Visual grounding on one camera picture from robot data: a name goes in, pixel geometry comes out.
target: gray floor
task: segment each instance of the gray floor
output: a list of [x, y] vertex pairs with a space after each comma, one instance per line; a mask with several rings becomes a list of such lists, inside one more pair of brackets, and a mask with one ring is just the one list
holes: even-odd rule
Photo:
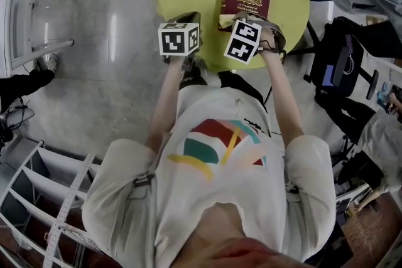
[[[161, 21], [156, 16], [155, 2], [36, 0], [35, 4], [35, 45], [69, 38], [75, 44], [59, 54], [56, 79], [28, 98], [36, 115], [23, 133], [57, 149], [83, 155], [96, 153], [99, 157], [115, 139], [144, 141], [166, 70], [155, 39]], [[327, 3], [312, 3], [310, 21], [318, 34], [328, 22], [327, 11]], [[289, 58], [285, 68], [305, 132], [324, 138], [336, 149], [342, 134], [314, 103], [313, 85], [302, 80], [312, 58]], [[381, 79], [389, 80], [387, 68], [373, 62], [365, 62], [365, 66], [368, 70], [377, 68]], [[18, 73], [26, 72], [21, 68]], [[269, 80], [264, 69], [239, 73], [266, 95]], [[364, 102], [366, 90], [360, 80], [352, 97]], [[272, 100], [269, 110], [274, 131], [279, 132]]]

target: concrete floor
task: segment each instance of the concrete floor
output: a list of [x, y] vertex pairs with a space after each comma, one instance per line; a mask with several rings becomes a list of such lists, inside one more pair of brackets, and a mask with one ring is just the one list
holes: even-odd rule
[[[103, 157], [108, 145], [121, 137], [143, 142], [159, 94], [166, 66], [159, 57], [156, 29], [161, 19], [153, 0], [36, 0], [34, 44], [74, 39], [73, 47], [59, 55], [56, 79], [30, 95], [36, 112], [23, 134], [74, 154]], [[328, 3], [312, 3], [310, 21], [322, 34]], [[286, 61], [305, 132], [339, 147], [341, 132], [313, 101], [314, 87], [302, 80], [313, 55]], [[389, 70], [377, 68], [381, 81]], [[23, 68], [18, 73], [26, 73]], [[239, 72], [265, 96], [269, 89], [265, 69]], [[365, 101], [366, 83], [360, 79], [352, 98]], [[273, 130], [279, 132], [268, 104]]]

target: white chair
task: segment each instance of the white chair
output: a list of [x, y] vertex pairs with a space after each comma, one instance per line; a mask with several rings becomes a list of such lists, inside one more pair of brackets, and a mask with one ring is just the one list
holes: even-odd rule
[[25, 63], [73, 45], [73, 40], [68, 40], [33, 51], [32, 8], [33, 0], [0, 0], [0, 78], [11, 77], [13, 70]]

